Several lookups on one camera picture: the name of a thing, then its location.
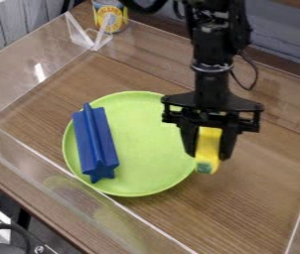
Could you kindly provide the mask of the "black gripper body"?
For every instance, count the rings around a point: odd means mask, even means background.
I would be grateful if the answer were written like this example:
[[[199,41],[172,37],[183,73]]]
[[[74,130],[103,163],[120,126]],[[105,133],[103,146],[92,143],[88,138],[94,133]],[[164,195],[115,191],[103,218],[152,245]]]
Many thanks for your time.
[[[184,128],[191,125],[219,129],[235,128],[235,133],[257,132],[261,103],[231,93],[227,84],[227,72],[195,72],[194,90],[186,93],[164,95],[161,121]]]

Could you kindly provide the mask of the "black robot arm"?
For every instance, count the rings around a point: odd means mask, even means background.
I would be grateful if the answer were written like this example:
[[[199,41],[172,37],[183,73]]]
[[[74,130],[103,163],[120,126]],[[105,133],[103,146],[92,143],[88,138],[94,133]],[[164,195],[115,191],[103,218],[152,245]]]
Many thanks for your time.
[[[236,135],[259,130],[263,105],[231,93],[232,58],[250,43],[244,0],[173,0],[183,5],[192,44],[194,90],[165,95],[161,121],[180,129],[184,151],[196,155],[202,127],[219,129],[218,158],[230,158]]]

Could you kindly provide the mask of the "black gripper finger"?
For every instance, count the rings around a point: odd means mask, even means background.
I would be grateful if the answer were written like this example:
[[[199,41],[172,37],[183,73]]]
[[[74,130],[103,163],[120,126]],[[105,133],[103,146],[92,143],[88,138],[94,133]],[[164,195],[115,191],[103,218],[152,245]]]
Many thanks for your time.
[[[188,156],[194,157],[196,151],[199,126],[192,124],[191,122],[182,122],[179,129],[184,152]]]
[[[236,125],[224,126],[219,142],[219,159],[222,161],[230,158],[238,134],[239,131]]]

